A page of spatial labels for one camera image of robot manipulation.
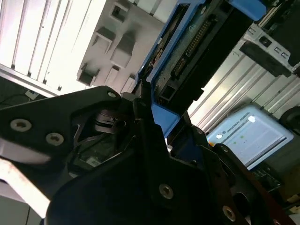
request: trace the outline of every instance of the electronic component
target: electronic component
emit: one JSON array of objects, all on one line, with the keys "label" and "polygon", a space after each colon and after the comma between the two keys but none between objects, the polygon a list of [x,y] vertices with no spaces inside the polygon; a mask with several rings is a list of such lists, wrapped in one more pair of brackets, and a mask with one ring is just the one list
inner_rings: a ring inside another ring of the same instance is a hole
[{"label": "electronic component", "polygon": [[207,136],[214,145],[230,146],[252,169],[293,139],[293,134],[253,105],[227,117]]}]

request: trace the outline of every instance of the screw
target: screw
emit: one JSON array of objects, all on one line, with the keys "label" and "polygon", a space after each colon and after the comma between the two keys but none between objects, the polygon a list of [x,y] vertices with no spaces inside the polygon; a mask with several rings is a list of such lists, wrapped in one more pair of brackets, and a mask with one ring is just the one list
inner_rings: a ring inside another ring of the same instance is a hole
[{"label": "screw", "polygon": [[10,122],[10,128],[18,132],[25,132],[30,130],[32,124],[28,120],[24,119],[15,119]]},{"label": "screw", "polygon": [[228,152],[228,149],[226,147],[222,146],[222,149],[224,152]]},{"label": "screw", "polygon": [[108,92],[107,94],[108,94],[108,96],[110,96],[110,97],[112,97],[112,98],[117,97],[116,94],[115,94],[115,93],[112,93],[112,92]]},{"label": "screw", "polygon": [[197,165],[197,161],[196,160],[192,160],[191,164]]},{"label": "screw", "polygon": [[48,144],[59,146],[64,142],[64,137],[59,133],[49,133],[46,136]]},{"label": "screw", "polygon": [[173,192],[172,188],[167,184],[159,185],[159,192],[166,199],[172,199],[174,196],[174,192]]},{"label": "screw", "polygon": [[223,210],[224,215],[225,215],[230,221],[232,221],[232,222],[235,221],[235,214],[234,214],[233,210],[232,210],[230,207],[228,207],[228,206],[225,205],[225,206],[223,206],[222,210]]},{"label": "screw", "polygon": [[203,7],[203,9],[201,10],[201,14],[205,13],[206,11],[206,6]]}]

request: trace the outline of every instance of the cable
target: cable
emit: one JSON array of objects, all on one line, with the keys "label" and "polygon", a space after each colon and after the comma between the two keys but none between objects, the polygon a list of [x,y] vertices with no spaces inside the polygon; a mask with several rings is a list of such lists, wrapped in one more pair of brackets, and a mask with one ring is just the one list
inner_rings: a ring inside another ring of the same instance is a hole
[{"label": "cable", "polygon": [[4,102],[6,102],[7,100],[10,100],[12,98],[15,98],[15,97],[26,97],[28,98],[27,95],[24,95],[24,94],[15,94],[15,95],[11,95],[9,97],[7,97],[6,99],[4,99],[3,101],[0,102],[0,105],[2,105]]}]

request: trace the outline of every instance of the black wire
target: black wire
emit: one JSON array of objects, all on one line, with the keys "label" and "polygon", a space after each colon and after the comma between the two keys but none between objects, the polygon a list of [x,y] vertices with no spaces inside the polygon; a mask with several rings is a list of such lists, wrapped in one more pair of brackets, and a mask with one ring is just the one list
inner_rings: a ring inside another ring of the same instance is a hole
[{"label": "black wire", "polygon": [[29,213],[30,213],[30,207],[28,207],[28,212],[27,212],[27,217],[26,217],[26,223],[25,223],[25,225],[28,224]]},{"label": "black wire", "polygon": [[11,95],[9,97],[7,97],[6,99],[4,99],[3,101],[0,102],[0,105],[4,104],[4,102],[6,102],[7,100],[10,100],[12,98],[15,98],[15,97],[27,97],[27,95],[24,95],[24,94],[15,94],[15,95]]}]

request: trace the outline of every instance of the white plastic part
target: white plastic part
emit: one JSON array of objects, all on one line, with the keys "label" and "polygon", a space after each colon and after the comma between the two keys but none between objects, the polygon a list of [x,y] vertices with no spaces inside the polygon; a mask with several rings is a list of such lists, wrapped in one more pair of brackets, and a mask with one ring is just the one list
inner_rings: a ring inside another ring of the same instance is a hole
[{"label": "white plastic part", "polygon": [[41,218],[45,218],[50,200],[11,162],[1,158],[0,179],[9,184]]}]

